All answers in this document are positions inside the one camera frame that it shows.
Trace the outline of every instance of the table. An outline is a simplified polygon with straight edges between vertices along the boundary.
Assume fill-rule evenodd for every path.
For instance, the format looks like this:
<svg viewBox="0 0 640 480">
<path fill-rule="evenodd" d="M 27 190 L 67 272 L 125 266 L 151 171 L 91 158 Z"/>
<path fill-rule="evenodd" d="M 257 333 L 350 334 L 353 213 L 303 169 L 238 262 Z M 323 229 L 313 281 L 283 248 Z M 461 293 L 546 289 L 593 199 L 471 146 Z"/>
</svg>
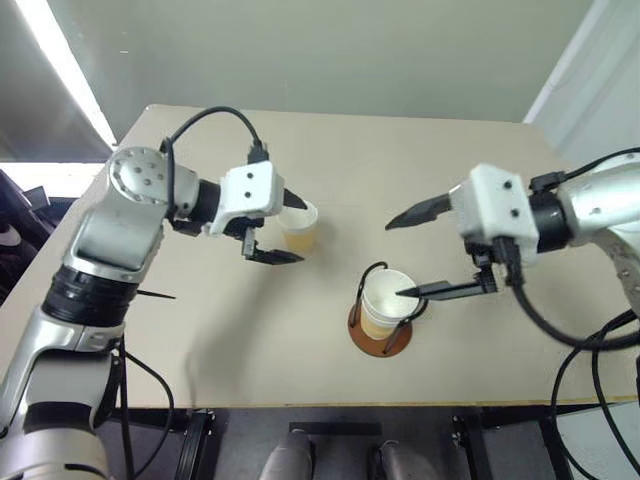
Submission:
<svg viewBox="0 0 640 480">
<path fill-rule="evenodd" d="M 122 146 L 157 147 L 197 109 L 152 105 Z M 419 283 L 467 281 L 475 271 L 453 219 L 385 232 L 413 203 L 447 191 L 479 162 L 532 175 L 562 168 L 523 124 L 247 112 L 287 186 L 320 211 L 308 259 L 270 267 L 247 262 L 239 242 L 169 229 L 127 316 L 129 350 L 173 387 L 177 407 L 284 405 L 502 405 L 548 403 L 568 349 L 539 331 L 511 292 L 433 302 L 409 346 L 378 359 L 356 348 L 346 327 L 358 280 L 386 260 Z M 229 115 L 207 118 L 176 145 L 177 161 L 218 181 L 245 162 L 250 137 Z M 104 191 L 99 176 L 78 200 L 4 304 L 0 371 L 82 212 Z M 274 219 L 258 232 L 284 248 Z M 526 271 L 535 305 L 555 325 L 588 335 L 628 308 L 612 264 L 595 246 L 541 256 Z M 603 355 L 611 400 L 635 395 L 637 352 Z M 593 401 L 588 356 L 567 372 L 562 402 Z M 133 407 L 164 407 L 163 391 L 130 369 Z"/>
</svg>

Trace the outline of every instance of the white paper cup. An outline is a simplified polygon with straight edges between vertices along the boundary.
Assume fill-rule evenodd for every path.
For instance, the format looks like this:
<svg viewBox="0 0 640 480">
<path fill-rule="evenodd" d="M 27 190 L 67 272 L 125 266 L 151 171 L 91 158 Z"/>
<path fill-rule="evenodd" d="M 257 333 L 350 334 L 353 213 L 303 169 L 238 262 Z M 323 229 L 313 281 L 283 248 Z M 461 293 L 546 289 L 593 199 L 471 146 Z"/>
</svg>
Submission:
<svg viewBox="0 0 640 480">
<path fill-rule="evenodd" d="M 415 287 L 411 278 L 397 270 L 378 270 L 367 276 L 362 291 L 360 325 L 374 340 L 388 338 L 396 325 L 411 315 L 419 300 L 396 292 Z"/>
<path fill-rule="evenodd" d="M 277 217 L 287 248 L 295 253 L 308 252 L 316 241 L 318 209 L 306 200 L 304 203 L 306 210 L 282 207 Z"/>
</svg>

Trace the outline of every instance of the fluorescent light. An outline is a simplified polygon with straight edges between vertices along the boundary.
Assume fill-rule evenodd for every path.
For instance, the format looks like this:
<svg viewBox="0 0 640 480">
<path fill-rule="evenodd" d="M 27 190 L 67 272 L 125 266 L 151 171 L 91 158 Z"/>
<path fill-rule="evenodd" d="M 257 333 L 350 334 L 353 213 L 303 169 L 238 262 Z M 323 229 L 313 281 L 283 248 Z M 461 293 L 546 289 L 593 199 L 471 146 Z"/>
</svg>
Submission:
<svg viewBox="0 0 640 480">
<path fill-rule="evenodd" d="M 113 150 L 116 139 L 96 97 L 91 91 L 60 25 L 46 0 L 15 0 L 27 25 L 60 80 L 85 114 L 100 138 Z"/>
</svg>

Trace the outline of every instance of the black cable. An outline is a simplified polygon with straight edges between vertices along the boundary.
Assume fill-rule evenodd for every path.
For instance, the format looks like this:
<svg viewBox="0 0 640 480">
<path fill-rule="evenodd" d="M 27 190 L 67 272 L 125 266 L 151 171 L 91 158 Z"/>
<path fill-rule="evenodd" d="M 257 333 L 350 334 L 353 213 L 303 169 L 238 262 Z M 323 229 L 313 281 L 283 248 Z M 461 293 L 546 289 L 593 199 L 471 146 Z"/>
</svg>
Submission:
<svg viewBox="0 0 640 480">
<path fill-rule="evenodd" d="M 253 137 L 253 143 L 256 145 L 262 145 L 262 141 L 260 140 L 260 137 L 258 137 L 258 133 L 256 132 L 256 129 L 253 127 L 249 119 L 242 112 L 231 107 L 211 107 L 201 110 L 189 120 L 184 122 L 182 126 L 178 128 L 178 130 L 176 130 L 173 135 L 171 135 L 169 140 L 171 141 L 171 143 L 175 143 L 184 132 L 186 132 L 191 126 L 193 126 L 194 123 L 213 113 L 230 113 L 231 115 L 235 115 L 242 121 L 242 123 L 244 123 L 244 125 L 251 133 L 251 136 Z"/>
<path fill-rule="evenodd" d="M 173 400 L 173 393 L 171 392 L 171 387 L 169 387 L 169 384 L 164 380 L 164 378 L 162 378 L 162 376 L 158 372 L 153 370 L 150 366 L 145 364 L 142 360 L 136 358 L 130 352 L 126 352 L 126 355 L 129 360 L 131 360 L 133 363 L 135 363 L 137 366 L 139 366 L 141 369 L 143 369 L 145 372 L 147 372 L 149 375 L 151 375 L 153 378 L 155 378 L 158 381 L 158 383 L 162 386 L 165 393 L 167 394 L 167 400 L 169 401 L 169 412 L 167 413 L 167 420 L 164 424 L 164 428 L 162 429 L 160 440 L 158 441 L 158 444 L 156 445 L 156 447 L 153 449 L 153 452 L 151 452 L 151 455 L 149 456 L 149 458 L 135 472 L 135 476 L 138 477 L 142 472 L 144 472 L 147 469 L 149 465 L 151 465 L 151 462 L 153 462 L 153 460 L 158 455 L 158 452 L 160 452 L 162 445 L 167 439 L 167 436 L 169 436 L 169 430 L 171 429 L 171 424 L 173 422 L 173 417 L 175 415 L 175 405 Z"/>
<path fill-rule="evenodd" d="M 165 137 L 162 140 L 162 143 L 160 144 L 160 151 L 166 153 L 167 155 L 167 213 L 165 214 L 165 218 L 169 220 L 169 223 L 171 223 L 171 225 L 174 227 L 175 227 L 175 222 L 173 217 L 176 211 L 176 204 L 175 204 L 176 160 L 175 160 L 175 154 L 173 151 L 173 144 L 176 141 L 178 141 L 178 139 L 182 136 L 182 134 L 184 134 L 196 122 L 214 113 L 230 113 L 231 115 L 235 115 L 237 118 L 239 118 L 249 130 L 249 133 L 251 133 L 251 137 L 253 138 L 254 149 L 264 151 L 262 140 L 260 140 L 260 137 L 258 136 L 258 132 L 256 132 L 256 129 L 253 126 L 253 124 L 241 111 L 231 107 L 205 108 L 204 110 L 201 110 L 200 112 L 196 113 L 194 116 L 189 118 L 186 122 L 184 122 L 182 126 L 173 133 L 173 135 L 171 135 L 170 137 Z"/>
<path fill-rule="evenodd" d="M 600 333 L 598 334 L 599 338 L 604 338 L 610 329 L 604 327 Z M 596 389 L 596 395 L 598 396 L 598 402 L 600 403 L 600 408 L 602 409 L 602 414 L 604 415 L 607 424 L 609 425 L 609 429 L 611 433 L 615 437 L 618 445 L 620 445 L 620 449 L 624 453 L 627 460 L 636 471 L 638 475 L 640 475 L 640 464 L 638 464 L 638 460 L 631 453 L 631 449 L 625 442 L 622 433 L 620 433 L 620 429 L 618 429 L 618 425 L 616 425 L 615 420 L 613 419 L 613 415 L 611 415 L 611 410 L 609 409 L 609 405 L 607 405 L 607 400 L 604 398 L 604 392 L 602 391 L 602 384 L 600 383 L 600 372 L 598 370 L 598 357 L 599 352 L 593 352 L 591 355 L 591 375 L 593 377 L 593 386 Z"/>
<path fill-rule="evenodd" d="M 617 328 L 623 327 L 624 325 L 627 325 L 627 324 L 631 323 L 632 321 L 634 321 L 635 318 L 636 318 L 635 313 L 633 313 L 631 310 L 627 310 L 627 311 L 621 313 L 620 315 L 618 315 L 613 320 L 611 320 L 609 323 L 607 323 L 605 325 L 605 327 L 603 328 L 603 330 L 605 328 L 613 330 L 613 329 L 617 329 Z M 600 330 L 599 332 L 594 333 L 593 335 L 591 335 L 589 337 L 589 339 L 597 338 L 600 335 L 601 332 L 602 332 L 602 330 Z M 564 377 L 565 371 L 567 370 L 567 368 L 569 367 L 569 365 L 571 364 L 573 359 L 581 351 L 582 351 L 582 349 L 580 347 L 574 348 L 571 351 L 571 353 L 569 353 L 567 358 L 564 359 L 564 361 L 562 362 L 562 365 L 560 365 L 560 368 L 558 369 L 558 373 L 556 374 L 556 379 L 555 379 L 555 381 L 553 383 L 553 391 L 551 393 L 551 423 L 552 423 L 553 428 L 555 429 L 555 431 L 557 433 L 557 438 L 558 438 L 558 440 L 560 442 L 560 449 L 562 450 L 562 453 L 567 458 L 567 460 L 576 468 L 576 470 L 578 470 L 582 475 L 584 475 L 589 480 L 599 480 L 596 476 L 590 474 L 573 457 L 573 455 L 571 454 L 571 452 L 569 452 L 569 449 L 565 445 L 564 441 L 562 440 L 562 437 L 560 436 L 560 432 L 558 430 L 558 393 L 560 391 L 560 385 L 562 384 L 562 378 Z"/>
<path fill-rule="evenodd" d="M 131 447 L 131 432 L 129 431 L 129 397 L 127 395 L 127 362 L 126 349 L 124 345 L 124 334 L 118 345 L 118 354 L 120 356 L 120 367 L 122 368 L 122 378 L 120 380 L 120 410 L 122 418 L 120 425 L 122 429 L 122 448 L 124 450 L 124 462 L 127 472 L 127 480 L 134 479 L 133 469 L 133 449 Z"/>
<path fill-rule="evenodd" d="M 525 311 L 525 313 L 533 320 L 533 322 L 545 333 L 552 336 L 559 342 L 564 343 L 565 345 L 569 345 L 570 347 L 578 347 L 581 350 L 603 350 L 603 351 L 611 351 L 611 350 L 623 350 L 625 348 L 633 347 L 636 345 L 640 345 L 640 331 L 636 333 L 631 333 L 628 335 L 623 335 L 621 337 L 617 337 L 611 340 L 599 340 L 598 338 L 589 337 L 586 340 L 572 337 L 567 335 L 566 333 L 561 332 L 549 322 L 547 322 L 538 311 L 531 305 L 527 295 L 522 288 L 522 285 L 513 285 L 511 287 L 513 290 L 513 294 L 518 300 L 520 307 Z"/>
<path fill-rule="evenodd" d="M 167 212 L 165 218 L 173 225 L 173 216 L 176 210 L 176 159 L 173 153 L 173 142 L 169 137 L 162 140 L 160 151 L 167 154 Z"/>
<path fill-rule="evenodd" d="M 589 170 L 592 170 L 594 168 L 596 168 L 598 165 L 600 165 L 601 163 L 606 162 L 607 160 L 613 158 L 613 157 L 617 157 L 619 155 L 628 155 L 629 153 L 640 153 L 640 147 L 632 147 L 632 148 L 627 148 L 624 150 L 619 150 L 617 152 L 614 153 L 610 153 L 609 155 L 605 155 L 604 157 L 601 157 L 597 160 L 594 160 L 593 162 L 587 163 L 586 165 L 584 165 L 583 167 L 580 167 L 576 170 L 574 170 L 573 172 L 569 172 L 567 173 L 566 179 L 567 180 L 571 180 L 572 178 L 578 177 L 584 173 L 587 173 Z"/>
</svg>

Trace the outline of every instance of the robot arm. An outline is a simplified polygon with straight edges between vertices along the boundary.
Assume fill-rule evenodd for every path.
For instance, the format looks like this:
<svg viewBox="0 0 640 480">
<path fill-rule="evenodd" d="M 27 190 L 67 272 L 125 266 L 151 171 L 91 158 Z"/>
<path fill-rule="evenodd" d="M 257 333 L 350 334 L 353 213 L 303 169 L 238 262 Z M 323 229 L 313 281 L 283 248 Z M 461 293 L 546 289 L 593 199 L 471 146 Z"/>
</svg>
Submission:
<svg viewBox="0 0 640 480">
<path fill-rule="evenodd" d="M 249 164 L 231 169 L 220 184 L 200 180 L 171 164 L 170 154 L 146 147 L 120 150 L 107 162 L 106 192 L 82 218 L 5 375 L 0 479 L 108 478 L 93 430 L 115 403 L 123 359 L 112 351 L 160 246 L 167 212 L 180 233 L 242 241 L 249 260 L 302 260 L 258 248 L 255 231 L 265 217 L 278 214 L 283 204 L 306 206 L 284 188 L 261 142 L 252 154 Z"/>
<path fill-rule="evenodd" d="M 640 161 L 627 153 L 609 156 L 578 173 L 536 177 L 531 181 L 531 195 L 518 175 L 478 165 L 448 194 L 414 205 L 386 227 L 419 225 L 453 211 L 467 253 L 480 268 L 475 281 L 463 285 L 436 282 L 398 294 L 448 300 L 496 292 L 491 264 L 500 263 L 506 270 L 506 284 L 513 287 L 521 305 L 530 307 L 525 311 L 554 338 L 585 349 L 637 344 L 637 334 L 624 342 L 609 343 L 580 342 L 558 334 L 526 300 L 521 271 L 521 265 L 533 264 L 538 254 L 593 242 L 613 260 L 625 295 L 640 314 Z"/>
</svg>

